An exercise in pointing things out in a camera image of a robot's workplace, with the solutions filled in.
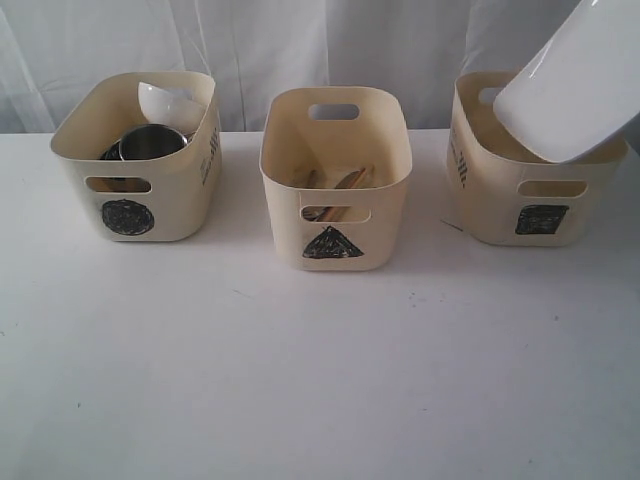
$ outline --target stainless steel cup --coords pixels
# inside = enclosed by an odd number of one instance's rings
[[[166,125],[150,123],[135,127],[120,139],[122,160],[150,160],[181,150],[187,145],[187,138]]]

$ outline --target cream plastic bin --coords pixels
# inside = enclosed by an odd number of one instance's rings
[[[147,123],[138,83],[184,88],[206,107],[195,135],[178,152],[152,160],[105,161],[123,133]],[[92,223],[116,241],[173,241],[205,220],[219,175],[219,116],[213,78],[196,72],[125,73],[98,84],[51,140]]]
[[[456,82],[447,169],[461,226],[495,245],[566,245],[582,235],[628,146],[618,136],[565,164],[535,156],[481,100],[513,77],[477,72]]]
[[[318,106],[352,107],[355,118],[314,119]],[[334,188],[361,167],[372,167],[366,188]],[[283,93],[271,105],[260,168],[276,251],[289,265],[369,270],[389,259],[411,172],[407,128],[395,97],[365,87]],[[328,188],[299,185],[312,170],[319,172],[320,187]],[[329,206],[348,209],[339,222],[302,217],[305,207]]]

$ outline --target bin handle hole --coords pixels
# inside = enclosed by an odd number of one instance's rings
[[[504,87],[487,87],[480,90],[478,94],[478,100],[483,105],[493,105],[498,94],[504,89]]]
[[[317,103],[309,107],[312,120],[355,120],[360,116],[360,108],[353,103]]]
[[[87,177],[87,187],[97,193],[149,193],[151,184],[140,177]]]
[[[300,210],[307,222],[365,223],[371,218],[371,210],[348,206],[308,206]]]
[[[525,197],[575,198],[587,187],[587,182],[575,180],[528,180],[518,185],[518,193]]]

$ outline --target white curtain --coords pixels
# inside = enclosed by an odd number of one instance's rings
[[[0,132],[51,132],[100,80],[197,70],[225,130],[278,93],[370,85],[446,127],[463,72],[523,66],[578,0],[0,0]]]

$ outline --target white dish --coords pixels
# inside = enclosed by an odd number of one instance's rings
[[[640,0],[583,0],[498,94],[498,120],[553,163],[590,151],[640,112]]]
[[[166,125],[184,135],[195,132],[205,114],[199,103],[144,82],[138,85],[138,101],[149,123]]]

